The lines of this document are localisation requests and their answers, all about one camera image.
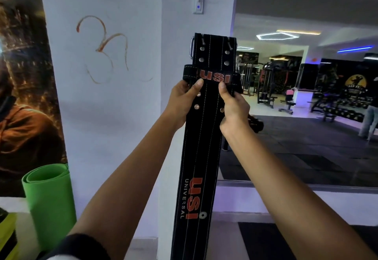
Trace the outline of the person's left hand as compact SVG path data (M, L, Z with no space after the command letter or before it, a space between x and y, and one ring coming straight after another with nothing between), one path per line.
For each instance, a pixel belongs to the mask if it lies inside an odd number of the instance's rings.
M171 91L168 104L162 113L164 120L174 128L175 131L180 129L186 122L186 115L192 107L195 98L189 97L189 85L186 81L181 80Z

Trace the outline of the person's right hand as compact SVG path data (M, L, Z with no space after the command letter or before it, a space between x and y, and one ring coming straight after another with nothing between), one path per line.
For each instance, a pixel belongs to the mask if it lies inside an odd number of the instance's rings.
M232 104L224 104L224 118L220 124L220 130L230 144L253 132L248 123L249 104L238 92L233 97Z

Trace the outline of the black leather weightlifting belt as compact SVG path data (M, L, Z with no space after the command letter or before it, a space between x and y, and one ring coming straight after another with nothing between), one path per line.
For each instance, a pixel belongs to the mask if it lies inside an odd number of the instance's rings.
M236 53L233 37L195 33L191 39L192 65L185 65L183 80L204 85L186 116L170 260L206 259L223 137L219 82L231 95L242 93Z

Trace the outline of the person's left forearm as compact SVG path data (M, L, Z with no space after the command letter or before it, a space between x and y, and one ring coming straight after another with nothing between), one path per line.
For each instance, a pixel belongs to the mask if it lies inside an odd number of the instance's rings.
M161 115L94 194L69 235L89 235L111 260L123 260L175 133Z

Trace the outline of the person's right forearm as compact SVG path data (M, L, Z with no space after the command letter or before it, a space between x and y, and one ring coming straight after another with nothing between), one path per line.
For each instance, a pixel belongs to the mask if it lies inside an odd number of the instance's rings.
M378 260L355 230L259 141L248 124L220 129L297 260Z

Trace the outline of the hexagonal ceiling light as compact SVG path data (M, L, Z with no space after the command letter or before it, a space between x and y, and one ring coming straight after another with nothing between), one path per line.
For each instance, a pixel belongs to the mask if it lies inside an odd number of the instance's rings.
M299 35L288 32L272 32L257 34L256 37L260 41L284 41L299 38Z

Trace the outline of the yellow light strip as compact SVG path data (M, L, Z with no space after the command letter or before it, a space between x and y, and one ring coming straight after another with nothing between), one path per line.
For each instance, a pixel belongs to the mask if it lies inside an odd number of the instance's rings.
M321 35L321 32L284 30L284 29L278 29L276 32L290 33L290 34L302 34L302 35L315 35L315 36Z

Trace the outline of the blue light strip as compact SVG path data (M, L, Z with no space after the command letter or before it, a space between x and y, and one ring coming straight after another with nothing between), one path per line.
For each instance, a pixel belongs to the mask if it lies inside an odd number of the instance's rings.
M363 52L363 51L369 51L372 48L374 48L374 46L352 47L352 48L338 50L337 53L344 54L344 53L350 53L350 52Z

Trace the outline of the green rolled exercise mat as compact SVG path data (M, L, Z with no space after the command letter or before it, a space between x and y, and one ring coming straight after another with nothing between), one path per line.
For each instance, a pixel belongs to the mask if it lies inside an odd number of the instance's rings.
M68 164L50 164L22 177L41 251L51 251L76 223Z

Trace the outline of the black sleeve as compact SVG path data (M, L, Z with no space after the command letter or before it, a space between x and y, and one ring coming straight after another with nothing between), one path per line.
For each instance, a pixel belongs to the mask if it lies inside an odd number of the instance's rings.
M95 238L86 234L72 234L66 236L39 260L111 260L111 258Z

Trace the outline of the yellow and black bag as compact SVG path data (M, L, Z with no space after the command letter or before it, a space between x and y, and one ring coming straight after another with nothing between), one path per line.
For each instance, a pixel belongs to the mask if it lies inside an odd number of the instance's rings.
M0 260L19 260L15 213L0 207Z

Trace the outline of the large wall mirror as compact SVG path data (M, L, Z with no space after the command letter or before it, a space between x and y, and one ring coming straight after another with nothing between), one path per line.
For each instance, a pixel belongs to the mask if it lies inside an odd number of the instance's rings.
M278 29L321 35L256 37ZM268 149L307 184L378 188L378 125L358 136L378 76L378 0L236 0L233 35ZM374 48L337 53L363 46Z

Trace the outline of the dark wall poster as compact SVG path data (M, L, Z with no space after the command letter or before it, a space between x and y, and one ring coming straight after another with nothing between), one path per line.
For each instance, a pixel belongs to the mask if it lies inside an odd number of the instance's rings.
M67 163L42 0L0 0L0 197L22 177Z

